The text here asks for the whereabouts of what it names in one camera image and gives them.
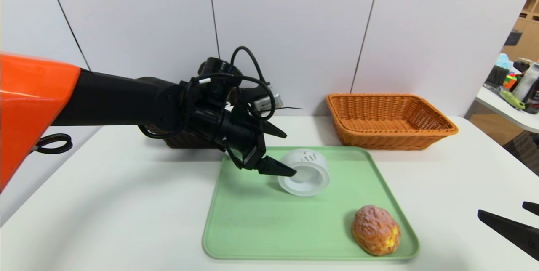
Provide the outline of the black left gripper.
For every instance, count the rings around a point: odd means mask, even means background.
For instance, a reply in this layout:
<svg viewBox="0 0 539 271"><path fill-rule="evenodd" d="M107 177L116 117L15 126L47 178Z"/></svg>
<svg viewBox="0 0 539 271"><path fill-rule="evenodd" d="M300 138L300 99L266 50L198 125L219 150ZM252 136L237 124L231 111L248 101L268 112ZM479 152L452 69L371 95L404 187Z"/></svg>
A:
<svg viewBox="0 0 539 271"><path fill-rule="evenodd" d="M297 171L279 160L264 155L263 133L286 138L287 134L268 121L260 121L248 112L223 111L218 127L218 147L226 152L239 169L258 170L259 174L293 177Z"/></svg>

